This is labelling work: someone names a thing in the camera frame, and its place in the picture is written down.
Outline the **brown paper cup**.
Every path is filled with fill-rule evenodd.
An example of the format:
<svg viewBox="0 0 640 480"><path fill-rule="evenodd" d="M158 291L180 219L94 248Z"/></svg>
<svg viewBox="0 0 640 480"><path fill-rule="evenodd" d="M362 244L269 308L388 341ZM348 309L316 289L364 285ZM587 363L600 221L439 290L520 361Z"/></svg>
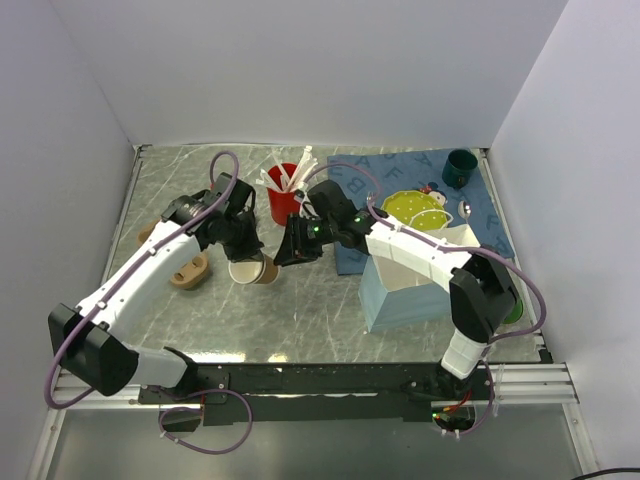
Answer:
<svg viewBox="0 0 640 480"><path fill-rule="evenodd" d="M279 276L280 269L274 264L274 261L268 255L263 258L263 269L259 278L256 280L257 284L268 285L275 282Z"/></svg>
<svg viewBox="0 0 640 480"><path fill-rule="evenodd" d="M263 253L258 253L248 259L228 263L229 275L239 285L258 283L265 270L265 256Z"/></svg>

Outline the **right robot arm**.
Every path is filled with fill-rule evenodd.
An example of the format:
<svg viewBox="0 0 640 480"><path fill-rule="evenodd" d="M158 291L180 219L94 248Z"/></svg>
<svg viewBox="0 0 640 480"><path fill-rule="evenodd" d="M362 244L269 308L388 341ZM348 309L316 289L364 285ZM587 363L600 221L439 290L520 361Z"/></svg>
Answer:
<svg viewBox="0 0 640 480"><path fill-rule="evenodd" d="M460 398L498 327L513 312L519 293L509 263L480 247L457 246L402 224L369 206L358 209L334 181L312 187L306 197L314 214L290 214L274 264L310 263L327 244L339 243L422 275L449 294L455 326L440 361L439 391Z"/></svg>

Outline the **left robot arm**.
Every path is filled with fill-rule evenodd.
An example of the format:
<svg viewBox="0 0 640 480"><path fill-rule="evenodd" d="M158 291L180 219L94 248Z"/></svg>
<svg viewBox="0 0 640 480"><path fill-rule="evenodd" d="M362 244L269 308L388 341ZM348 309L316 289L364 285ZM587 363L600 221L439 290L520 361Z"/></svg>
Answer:
<svg viewBox="0 0 640 480"><path fill-rule="evenodd" d="M254 214L256 192L222 173L209 189L173 200L147 240L97 291L77 306L49 314L52 347L60 366L104 396L139 382L162 387L174 401L198 389L198 365L176 349L128 346L127 332L170 278L209 246L227 259L257 259L262 242Z"/></svg>

